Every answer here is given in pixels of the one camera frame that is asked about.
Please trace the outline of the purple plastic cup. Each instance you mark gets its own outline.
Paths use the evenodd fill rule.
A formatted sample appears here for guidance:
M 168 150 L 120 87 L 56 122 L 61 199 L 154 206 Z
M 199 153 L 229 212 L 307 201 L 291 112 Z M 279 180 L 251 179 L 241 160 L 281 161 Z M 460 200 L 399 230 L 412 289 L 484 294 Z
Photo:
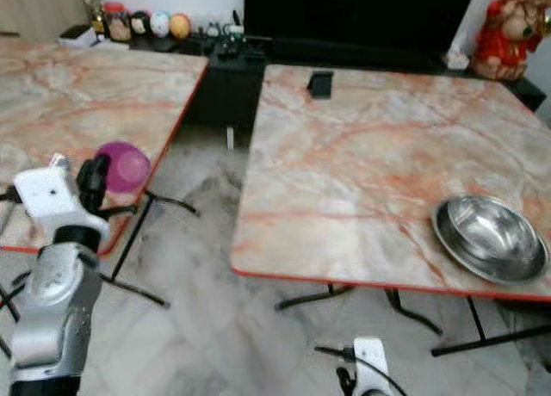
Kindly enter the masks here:
M 136 145 L 115 141 L 100 145 L 96 155 L 106 155 L 109 167 L 106 189 L 109 193 L 138 193 L 152 175 L 152 161 Z

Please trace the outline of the marble pattern folding table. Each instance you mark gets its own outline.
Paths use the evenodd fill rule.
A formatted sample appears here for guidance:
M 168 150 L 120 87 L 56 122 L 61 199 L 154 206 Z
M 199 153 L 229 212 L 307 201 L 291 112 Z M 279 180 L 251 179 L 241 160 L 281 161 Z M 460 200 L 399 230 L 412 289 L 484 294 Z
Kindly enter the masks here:
M 551 246 L 551 127 L 506 86 L 481 78 L 335 69 L 263 73 L 231 267 L 237 275 L 314 282 L 326 300 L 378 288 L 551 305 L 546 274 L 496 285 L 449 258 L 432 222 L 457 195 L 487 195 L 526 216 Z
M 197 55 L 0 40 L 0 183 L 50 163 L 78 169 L 129 143 L 158 167 L 208 61 Z

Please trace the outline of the flat white box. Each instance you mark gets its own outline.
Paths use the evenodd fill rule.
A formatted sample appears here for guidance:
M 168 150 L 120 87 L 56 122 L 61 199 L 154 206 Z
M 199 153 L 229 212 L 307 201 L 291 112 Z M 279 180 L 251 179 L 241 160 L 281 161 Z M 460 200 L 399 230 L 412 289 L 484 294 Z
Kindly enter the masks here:
M 90 48 L 99 41 L 99 35 L 88 23 L 74 25 L 63 31 L 58 37 L 58 43 L 71 48 Z

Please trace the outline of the red lid glass jar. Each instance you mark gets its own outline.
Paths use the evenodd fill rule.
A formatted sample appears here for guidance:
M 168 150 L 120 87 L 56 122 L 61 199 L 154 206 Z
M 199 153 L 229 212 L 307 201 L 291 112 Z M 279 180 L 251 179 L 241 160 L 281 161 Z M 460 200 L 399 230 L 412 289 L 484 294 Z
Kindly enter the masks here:
M 127 43 L 133 37 L 129 23 L 129 11 L 123 3 L 103 3 L 103 14 L 105 18 L 105 29 L 108 37 L 119 43 Z

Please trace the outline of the black egg figure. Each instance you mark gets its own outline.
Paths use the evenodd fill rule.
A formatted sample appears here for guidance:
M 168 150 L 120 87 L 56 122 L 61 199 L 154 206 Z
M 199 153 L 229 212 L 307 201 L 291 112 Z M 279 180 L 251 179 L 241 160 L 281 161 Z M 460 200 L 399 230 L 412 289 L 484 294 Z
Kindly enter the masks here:
M 151 32 L 151 15 L 148 11 L 139 10 L 130 13 L 129 23 L 134 37 L 147 35 Z

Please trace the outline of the white egg figure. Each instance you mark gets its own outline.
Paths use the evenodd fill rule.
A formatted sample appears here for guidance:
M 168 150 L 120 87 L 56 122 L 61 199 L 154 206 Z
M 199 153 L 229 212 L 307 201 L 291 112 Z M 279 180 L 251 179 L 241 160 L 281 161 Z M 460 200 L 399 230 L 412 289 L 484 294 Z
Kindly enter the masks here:
M 170 33 L 170 14 L 164 13 L 164 11 L 157 11 L 157 13 L 150 15 L 149 29 L 154 37 L 168 37 Z

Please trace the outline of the gold trophy ornament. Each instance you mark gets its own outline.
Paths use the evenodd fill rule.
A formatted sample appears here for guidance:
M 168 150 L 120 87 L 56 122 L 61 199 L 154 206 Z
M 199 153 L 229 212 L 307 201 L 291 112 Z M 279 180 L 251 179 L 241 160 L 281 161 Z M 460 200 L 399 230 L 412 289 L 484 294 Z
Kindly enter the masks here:
M 87 10 L 90 25 L 95 34 L 102 37 L 105 34 L 105 21 L 103 20 L 102 0 L 83 0 Z

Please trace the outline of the orange egg figure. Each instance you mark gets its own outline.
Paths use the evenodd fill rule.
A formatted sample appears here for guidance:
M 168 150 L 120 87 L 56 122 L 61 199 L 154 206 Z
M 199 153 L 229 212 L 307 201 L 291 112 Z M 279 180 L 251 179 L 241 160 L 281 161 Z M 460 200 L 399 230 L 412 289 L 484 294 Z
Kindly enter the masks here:
M 188 15 L 176 13 L 170 15 L 169 20 L 170 35 L 177 40 L 188 39 L 190 35 L 190 19 Z

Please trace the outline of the light wooden cabinet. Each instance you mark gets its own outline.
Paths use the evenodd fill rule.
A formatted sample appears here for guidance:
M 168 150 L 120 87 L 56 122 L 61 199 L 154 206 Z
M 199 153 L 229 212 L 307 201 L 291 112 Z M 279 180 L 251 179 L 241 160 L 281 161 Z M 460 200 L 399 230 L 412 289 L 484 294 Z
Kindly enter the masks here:
M 1 34 L 53 42 L 72 26 L 87 22 L 83 0 L 0 0 Z

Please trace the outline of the green mug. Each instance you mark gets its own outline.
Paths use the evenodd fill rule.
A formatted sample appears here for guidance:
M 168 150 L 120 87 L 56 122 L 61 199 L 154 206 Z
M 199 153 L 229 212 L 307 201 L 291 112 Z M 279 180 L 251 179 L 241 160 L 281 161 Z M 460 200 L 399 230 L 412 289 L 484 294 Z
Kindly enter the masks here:
M 225 23 L 223 37 L 227 43 L 240 46 L 245 41 L 245 27 L 239 25 L 239 23 Z

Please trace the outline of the stainless steel bowl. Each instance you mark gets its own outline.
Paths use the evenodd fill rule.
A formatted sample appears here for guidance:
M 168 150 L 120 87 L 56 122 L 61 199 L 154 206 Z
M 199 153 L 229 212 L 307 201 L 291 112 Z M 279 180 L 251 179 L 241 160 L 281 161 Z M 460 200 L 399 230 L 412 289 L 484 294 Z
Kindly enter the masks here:
M 430 214 L 430 225 L 449 258 L 486 282 L 521 286 L 551 269 L 551 251 L 542 235 L 497 198 L 448 198 Z

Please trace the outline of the small black box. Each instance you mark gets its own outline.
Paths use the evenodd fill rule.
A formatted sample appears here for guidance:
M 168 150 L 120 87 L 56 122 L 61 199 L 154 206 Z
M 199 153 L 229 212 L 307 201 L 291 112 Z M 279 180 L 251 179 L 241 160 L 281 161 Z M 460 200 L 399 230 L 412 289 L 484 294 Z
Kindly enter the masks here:
M 325 100 L 333 94 L 333 71 L 314 71 L 307 82 L 307 90 L 311 98 Z

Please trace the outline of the black television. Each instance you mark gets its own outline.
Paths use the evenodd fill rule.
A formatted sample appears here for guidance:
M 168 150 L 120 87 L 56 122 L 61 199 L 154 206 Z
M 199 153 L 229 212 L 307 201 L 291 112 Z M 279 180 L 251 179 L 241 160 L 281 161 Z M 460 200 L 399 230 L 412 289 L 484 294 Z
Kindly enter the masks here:
M 245 0 L 245 31 L 275 40 L 442 51 L 471 0 Z

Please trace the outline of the red and gold figurine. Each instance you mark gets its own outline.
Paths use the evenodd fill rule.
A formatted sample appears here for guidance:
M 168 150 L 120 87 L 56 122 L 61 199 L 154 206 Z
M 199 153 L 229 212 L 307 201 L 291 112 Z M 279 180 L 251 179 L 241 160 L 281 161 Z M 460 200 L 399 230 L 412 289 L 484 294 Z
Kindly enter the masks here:
M 492 0 L 476 38 L 471 68 L 488 80 L 515 81 L 551 35 L 551 0 Z

